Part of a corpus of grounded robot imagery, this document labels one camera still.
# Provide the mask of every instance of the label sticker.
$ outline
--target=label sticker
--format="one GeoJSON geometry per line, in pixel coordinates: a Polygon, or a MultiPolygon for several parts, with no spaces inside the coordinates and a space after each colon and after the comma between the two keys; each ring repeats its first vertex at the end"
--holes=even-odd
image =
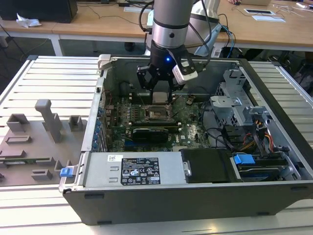
{"type": "Polygon", "coordinates": [[[161,184],[158,158],[121,158],[122,185],[161,184]]]}
{"type": "Polygon", "coordinates": [[[123,155],[108,155],[108,162],[121,162],[123,155]]]}

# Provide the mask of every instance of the barcode sticker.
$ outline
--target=barcode sticker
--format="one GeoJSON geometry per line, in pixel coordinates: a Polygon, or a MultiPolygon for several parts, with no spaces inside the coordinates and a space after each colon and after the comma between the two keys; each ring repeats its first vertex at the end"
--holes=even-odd
{"type": "Polygon", "coordinates": [[[108,155],[108,162],[121,162],[123,155],[108,155]]]}

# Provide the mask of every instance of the blue cable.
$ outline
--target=blue cable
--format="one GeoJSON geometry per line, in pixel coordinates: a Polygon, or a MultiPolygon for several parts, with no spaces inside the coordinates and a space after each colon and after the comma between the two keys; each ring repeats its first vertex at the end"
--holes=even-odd
{"type": "Polygon", "coordinates": [[[232,34],[229,32],[228,28],[226,28],[224,25],[221,25],[221,26],[227,32],[227,34],[231,37],[231,47],[230,47],[230,50],[229,50],[229,54],[227,56],[227,58],[229,58],[232,50],[234,49],[235,44],[234,44],[234,40],[233,40],[232,34]]]}
{"type": "Polygon", "coordinates": [[[230,57],[231,52],[233,51],[234,46],[235,46],[232,34],[230,33],[229,36],[231,37],[231,48],[230,48],[230,50],[229,50],[229,54],[228,54],[227,58],[230,57]]]}

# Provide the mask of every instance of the blue drive latch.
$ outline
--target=blue drive latch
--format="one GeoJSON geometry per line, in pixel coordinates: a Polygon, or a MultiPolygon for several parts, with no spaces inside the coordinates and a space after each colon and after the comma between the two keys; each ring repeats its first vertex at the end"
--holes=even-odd
{"type": "Polygon", "coordinates": [[[251,154],[237,154],[233,158],[234,158],[236,165],[255,164],[255,160],[251,154]]]}
{"type": "Polygon", "coordinates": [[[65,167],[61,169],[60,172],[61,177],[73,177],[73,168],[72,167],[65,167]]]}

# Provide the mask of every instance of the motherboard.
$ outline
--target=motherboard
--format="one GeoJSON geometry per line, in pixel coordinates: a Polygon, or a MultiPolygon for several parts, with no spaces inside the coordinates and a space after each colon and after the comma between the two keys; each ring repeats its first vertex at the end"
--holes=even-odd
{"type": "Polygon", "coordinates": [[[149,104],[144,96],[111,97],[104,123],[110,152],[161,152],[209,148],[201,118],[206,102],[176,95],[149,104]]]}

